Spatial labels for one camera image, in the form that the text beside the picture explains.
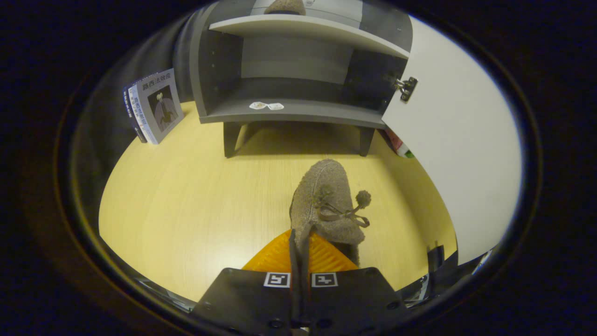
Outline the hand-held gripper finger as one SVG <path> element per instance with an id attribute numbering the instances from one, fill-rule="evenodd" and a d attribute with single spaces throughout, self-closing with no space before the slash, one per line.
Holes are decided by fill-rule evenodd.
<path id="1" fill-rule="evenodd" d="M 315 232 L 307 242 L 301 315 L 312 336 L 375 336 L 406 322 L 409 309 L 378 268 L 359 268 Z"/>
<path id="2" fill-rule="evenodd" d="M 300 320 L 300 285 L 294 230 L 282 235 L 289 272 L 224 268 L 190 315 L 215 335 L 290 336 Z"/>

